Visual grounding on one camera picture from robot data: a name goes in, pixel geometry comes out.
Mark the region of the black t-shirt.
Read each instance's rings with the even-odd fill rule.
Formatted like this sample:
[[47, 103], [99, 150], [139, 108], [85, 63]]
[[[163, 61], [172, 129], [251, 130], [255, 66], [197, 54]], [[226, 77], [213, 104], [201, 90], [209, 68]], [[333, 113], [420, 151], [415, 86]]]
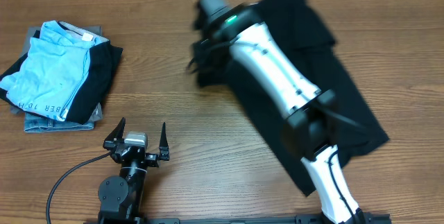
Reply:
[[[333, 35], [306, 0], [261, 0], [253, 8], [293, 65], [323, 91], [334, 91], [339, 101], [339, 114], [366, 128], [365, 132], [359, 132], [344, 123], [339, 124], [341, 166], [352, 157], [366, 155], [389, 140], [335, 56]], [[191, 47], [198, 67], [198, 85], [227, 85], [297, 188], [305, 196], [313, 193], [315, 186], [307, 170], [301, 161], [289, 154], [280, 140], [284, 119], [255, 79], [239, 64], [230, 61], [227, 49], [214, 51], [223, 59], [223, 64], [213, 65], [205, 55], [206, 44], [197, 41]]]

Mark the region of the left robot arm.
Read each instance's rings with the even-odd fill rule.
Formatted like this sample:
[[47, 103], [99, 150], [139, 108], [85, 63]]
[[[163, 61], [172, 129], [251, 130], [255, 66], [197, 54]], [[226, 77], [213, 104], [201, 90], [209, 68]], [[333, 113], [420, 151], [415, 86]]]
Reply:
[[140, 212], [144, 183], [149, 167], [158, 167], [160, 161], [170, 159], [166, 125], [162, 125], [158, 153], [148, 153], [148, 136], [144, 132], [124, 134], [126, 120], [105, 138], [104, 149], [121, 166], [119, 175], [110, 176], [99, 186], [101, 202], [99, 223], [148, 223]]

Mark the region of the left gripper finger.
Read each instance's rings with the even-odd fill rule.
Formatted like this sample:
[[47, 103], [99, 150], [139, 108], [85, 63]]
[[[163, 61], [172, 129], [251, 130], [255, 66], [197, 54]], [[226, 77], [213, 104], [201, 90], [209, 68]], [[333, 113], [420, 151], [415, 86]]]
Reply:
[[169, 152], [169, 145], [168, 145], [168, 141], [167, 141], [166, 123], [165, 122], [162, 124], [162, 131], [161, 131], [161, 135], [160, 135], [159, 149], [160, 149], [161, 153]]
[[126, 118], [122, 117], [117, 127], [105, 138], [106, 141], [117, 141], [123, 138]]

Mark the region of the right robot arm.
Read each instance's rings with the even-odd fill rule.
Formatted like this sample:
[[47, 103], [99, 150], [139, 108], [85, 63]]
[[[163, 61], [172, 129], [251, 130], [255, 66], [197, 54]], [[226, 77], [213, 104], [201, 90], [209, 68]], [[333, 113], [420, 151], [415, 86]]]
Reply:
[[198, 0], [204, 17], [201, 32], [205, 57], [228, 48], [266, 92], [284, 120], [281, 141], [300, 160], [321, 200], [326, 223], [365, 223], [366, 217], [352, 197], [339, 162], [337, 126], [364, 127], [337, 112], [332, 90], [322, 91], [302, 75], [273, 39], [268, 26], [252, 6], [230, 7], [226, 0]]

